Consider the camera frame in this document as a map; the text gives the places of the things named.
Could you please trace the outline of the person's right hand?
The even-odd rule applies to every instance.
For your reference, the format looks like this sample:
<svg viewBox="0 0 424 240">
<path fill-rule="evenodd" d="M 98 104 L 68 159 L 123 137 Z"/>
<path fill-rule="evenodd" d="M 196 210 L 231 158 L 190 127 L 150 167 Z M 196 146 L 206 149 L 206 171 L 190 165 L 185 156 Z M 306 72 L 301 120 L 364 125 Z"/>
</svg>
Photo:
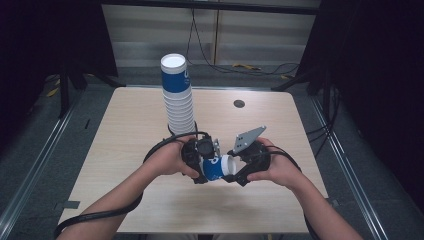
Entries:
<svg viewBox="0 0 424 240">
<path fill-rule="evenodd" d="M 269 152 L 271 152 L 270 166 L 265 171 L 249 174 L 249 181 L 268 180 L 280 186 L 287 187 L 294 191 L 298 188 L 298 184 L 302 180 L 302 173 L 297 167 L 283 155 L 283 151 L 276 147 L 269 139 L 258 138 Z"/>
</svg>

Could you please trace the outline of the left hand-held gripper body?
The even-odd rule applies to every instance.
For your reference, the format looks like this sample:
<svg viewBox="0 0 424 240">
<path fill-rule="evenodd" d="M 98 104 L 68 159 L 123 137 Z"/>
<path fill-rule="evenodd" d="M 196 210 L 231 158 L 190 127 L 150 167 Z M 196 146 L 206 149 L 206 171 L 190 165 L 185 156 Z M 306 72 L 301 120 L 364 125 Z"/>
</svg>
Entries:
<svg viewBox="0 0 424 240">
<path fill-rule="evenodd" d="M 201 139 L 191 139 L 182 148 L 182 160 L 198 172 L 201 172 L 202 160 L 213 160 L 219 155 L 219 141 L 213 140 L 209 135 Z"/>
</svg>

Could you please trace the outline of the black curtain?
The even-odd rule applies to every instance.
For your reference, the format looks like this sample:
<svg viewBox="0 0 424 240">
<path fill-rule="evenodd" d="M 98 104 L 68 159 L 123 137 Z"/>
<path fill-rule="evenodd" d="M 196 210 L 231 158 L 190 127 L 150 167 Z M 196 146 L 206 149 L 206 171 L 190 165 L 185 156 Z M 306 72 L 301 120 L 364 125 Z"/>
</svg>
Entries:
<svg viewBox="0 0 424 240">
<path fill-rule="evenodd" d="M 424 213 L 424 0 L 321 0 L 301 72 L 335 84 L 378 158 Z"/>
<path fill-rule="evenodd" d="M 117 76 L 96 0 L 0 0 L 0 152 L 20 131 L 45 79 L 66 66 L 78 76 Z"/>
</svg>

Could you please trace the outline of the single blue paper cup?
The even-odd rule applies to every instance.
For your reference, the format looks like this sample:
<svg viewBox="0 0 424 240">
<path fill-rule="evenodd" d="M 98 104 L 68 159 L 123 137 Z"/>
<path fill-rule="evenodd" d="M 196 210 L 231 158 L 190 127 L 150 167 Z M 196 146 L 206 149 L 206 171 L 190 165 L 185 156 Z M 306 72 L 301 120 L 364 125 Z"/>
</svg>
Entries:
<svg viewBox="0 0 424 240">
<path fill-rule="evenodd" d="M 208 181 L 215 181 L 236 173 L 236 162 L 230 155 L 205 159 L 201 163 L 203 174 Z"/>
</svg>

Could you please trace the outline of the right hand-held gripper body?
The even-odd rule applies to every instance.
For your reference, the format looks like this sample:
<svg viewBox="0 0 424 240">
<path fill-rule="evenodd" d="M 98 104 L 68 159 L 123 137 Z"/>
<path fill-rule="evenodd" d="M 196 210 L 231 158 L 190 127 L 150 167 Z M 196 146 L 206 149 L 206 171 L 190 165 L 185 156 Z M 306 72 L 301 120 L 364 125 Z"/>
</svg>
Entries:
<svg viewBox="0 0 424 240">
<path fill-rule="evenodd" d="M 241 161 L 245 162 L 245 166 L 239 171 L 239 174 L 251 174 L 268 169 L 270 156 L 267 154 L 266 147 L 258 141 L 258 137 L 265 130 L 265 126 L 260 126 L 236 136 L 234 146 L 229 154 L 239 157 Z"/>
</svg>

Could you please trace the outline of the stack of blue white cups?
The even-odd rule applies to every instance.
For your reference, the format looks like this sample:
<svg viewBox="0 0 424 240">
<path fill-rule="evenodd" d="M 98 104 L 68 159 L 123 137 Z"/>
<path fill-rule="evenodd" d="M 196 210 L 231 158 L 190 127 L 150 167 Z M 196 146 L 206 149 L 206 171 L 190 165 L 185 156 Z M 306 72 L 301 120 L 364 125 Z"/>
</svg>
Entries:
<svg viewBox="0 0 424 240">
<path fill-rule="evenodd" d="M 177 53 L 165 55 L 161 59 L 161 76 L 168 124 L 176 132 L 191 130 L 195 119 L 185 57 Z"/>
</svg>

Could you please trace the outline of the grey tape strip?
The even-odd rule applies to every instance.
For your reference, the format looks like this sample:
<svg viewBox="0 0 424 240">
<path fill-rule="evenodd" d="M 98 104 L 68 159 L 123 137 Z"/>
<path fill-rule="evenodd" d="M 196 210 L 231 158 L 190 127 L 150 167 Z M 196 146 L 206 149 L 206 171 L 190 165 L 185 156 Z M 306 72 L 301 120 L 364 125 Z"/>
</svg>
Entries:
<svg viewBox="0 0 424 240">
<path fill-rule="evenodd" d="M 80 205 L 79 201 L 64 201 L 59 202 L 55 205 L 55 210 L 64 210 L 64 209 L 77 209 Z"/>
</svg>

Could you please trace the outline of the person's left hand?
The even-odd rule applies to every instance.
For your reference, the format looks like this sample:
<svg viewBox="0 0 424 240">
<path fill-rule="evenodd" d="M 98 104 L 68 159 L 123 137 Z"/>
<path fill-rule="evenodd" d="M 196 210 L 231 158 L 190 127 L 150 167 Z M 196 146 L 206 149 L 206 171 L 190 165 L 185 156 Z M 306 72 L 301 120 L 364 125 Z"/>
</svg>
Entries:
<svg viewBox="0 0 424 240">
<path fill-rule="evenodd" d="M 153 153 L 144 163 L 154 176 L 173 175 L 182 173 L 190 178 L 197 178 L 199 173 L 189 167 L 181 157 L 183 145 L 194 136 L 177 138 L 175 141 L 166 144 Z"/>
</svg>

